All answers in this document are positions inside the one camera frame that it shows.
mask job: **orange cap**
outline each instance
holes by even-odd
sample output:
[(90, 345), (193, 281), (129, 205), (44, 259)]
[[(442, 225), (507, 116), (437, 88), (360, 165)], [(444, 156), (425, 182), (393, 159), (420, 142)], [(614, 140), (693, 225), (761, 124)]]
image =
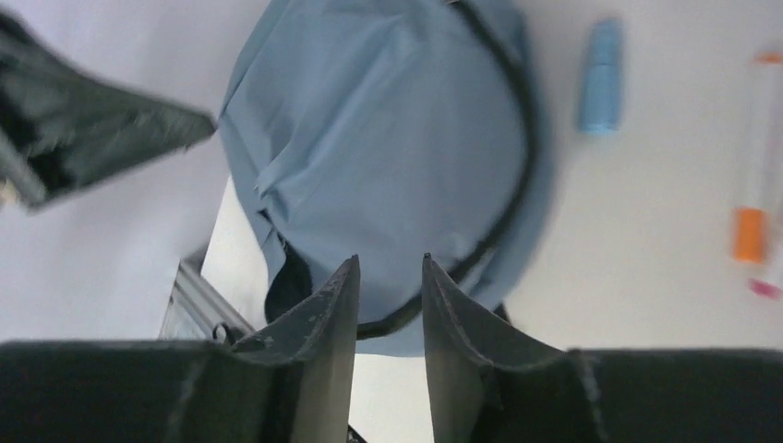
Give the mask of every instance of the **orange cap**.
[(765, 214), (754, 208), (737, 209), (737, 237), (734, 258), (763, 263), (765, 256)]

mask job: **white surface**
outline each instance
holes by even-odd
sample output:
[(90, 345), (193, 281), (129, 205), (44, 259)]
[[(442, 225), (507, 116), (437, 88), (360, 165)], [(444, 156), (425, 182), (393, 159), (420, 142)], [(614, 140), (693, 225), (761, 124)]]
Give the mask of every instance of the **white surface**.
[[(266, 0), (0, 0), (104, 78), (217, 113)], [(217, 138), (35, 217), (0, 212), (0, 341), (155, 338), (179, 259), (210, 238)]]
[[(519, 4), (560, 170), (548, 231), (508, 302), (515, 324), (559, 347), (783, 347), (783, 305), (747, 291), (749, 271), (729, 248), (748, 66), (783, 36), (783, 3)], [(615, 137), (588, 138), (573, 129), (578, 74), (589, 28), (605, 16), (625, 26), (624, 122)], [(229, 221), (242, 217), (236, 211), (216, 229), (220, 247), (204, 270), (227, 298), (262, 291), (258, 258), (241, 265), (245, 276), (226, 277), (236, 266), (229, 257), (257, 248), (242, 222)], [(351, 423), (373, 443), (431, 441), (423, 361), (358, 355)]]

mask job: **blue fabric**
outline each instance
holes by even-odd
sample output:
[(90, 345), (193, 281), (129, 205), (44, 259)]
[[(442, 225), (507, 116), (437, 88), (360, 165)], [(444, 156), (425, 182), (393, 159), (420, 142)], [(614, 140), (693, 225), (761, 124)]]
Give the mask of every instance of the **blue fabric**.
[[(529, 69), (519, 12), (507, 0), (473, 3)], [(316, 288), (358, 254), (360, 322), (418, 292), (426, 252), (448, 269), (473, 251), (511, 198), (524, 131), (492, 55), (437, 0), (272, 0), (220, 118), (270, 278), (284, 262), (278, 234)], [(487, 307), (520, 278), (539, 236), (550, 153), (539, 160), (512, 231), (462, 285)], [(421, 319), (357, 350), (421, 354)]]

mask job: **white table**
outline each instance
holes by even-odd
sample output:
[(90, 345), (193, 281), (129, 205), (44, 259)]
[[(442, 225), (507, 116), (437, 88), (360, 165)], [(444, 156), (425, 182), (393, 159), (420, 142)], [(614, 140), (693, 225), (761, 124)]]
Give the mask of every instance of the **white table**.
[[(561, 348), (783, 348), (783, 304), (750, 294), (730, 259), (741, 177), (748, 62), (783, 36), (783, 3), (518, 0), (560, 159), (554, 210), (507, 306)], [(573, 129), (590, 26), (626, 31), (624, 123), (611, 138)], [(229, 184), (204, 276), (257, 327), (263, 256)], [(422, 359), (358, 355), (351, 424), (369, 441), (431, 441)]]

